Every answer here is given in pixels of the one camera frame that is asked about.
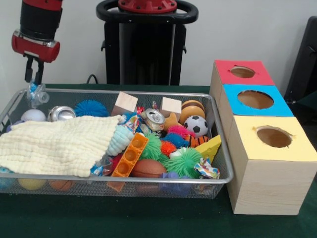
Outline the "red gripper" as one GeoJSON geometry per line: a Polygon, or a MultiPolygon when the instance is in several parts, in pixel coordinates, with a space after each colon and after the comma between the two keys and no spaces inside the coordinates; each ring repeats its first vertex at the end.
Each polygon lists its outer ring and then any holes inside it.
{"type": "Polygon", "coordinates": [[[41,42],[35,40],[30,40],[27,38],[22,38],[18,34],[13,34],[11,39],[11,45],[13,50],[16,53],[22,55],[28,55],[27,57],[26,70],[25,70],[25,81],[30,82],[33,75],[33,57],[39,59],[38,62],[38,71],[35,75],[34,83],[36,85],[42,84],[43,72],[44,72],[44,62],[51,63],[53,62],[60,50],[60,42],[51,41],[51,42],[41,42]]]}

